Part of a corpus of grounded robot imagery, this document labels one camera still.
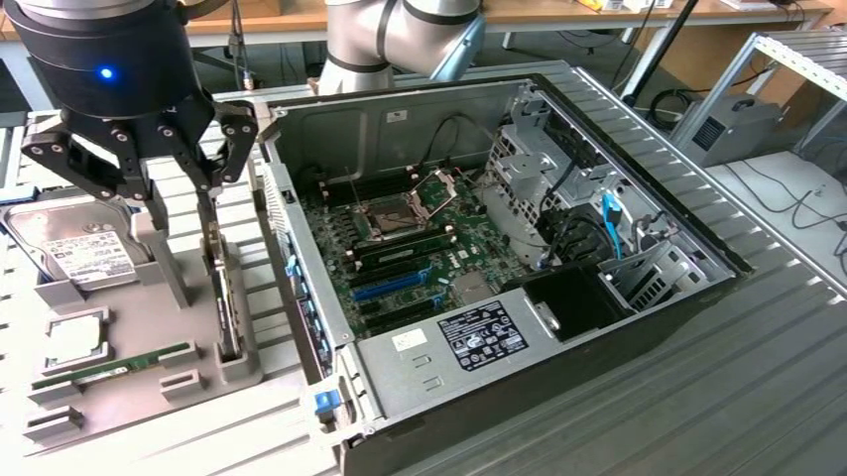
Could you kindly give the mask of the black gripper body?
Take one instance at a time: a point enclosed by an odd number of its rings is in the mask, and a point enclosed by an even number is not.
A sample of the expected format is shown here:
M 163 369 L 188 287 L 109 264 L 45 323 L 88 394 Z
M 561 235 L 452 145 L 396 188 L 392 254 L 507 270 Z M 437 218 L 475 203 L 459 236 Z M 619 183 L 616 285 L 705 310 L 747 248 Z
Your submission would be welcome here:
M 63 108 L 72 134 L 108 147 L 123 130 L 143 158 L 169 154 L 160 127 L 196 145 L 213 101 L 193 67 L 185 7 L 147 1 L 111 18 L 39 14 L 9 1 L 5 13 Z

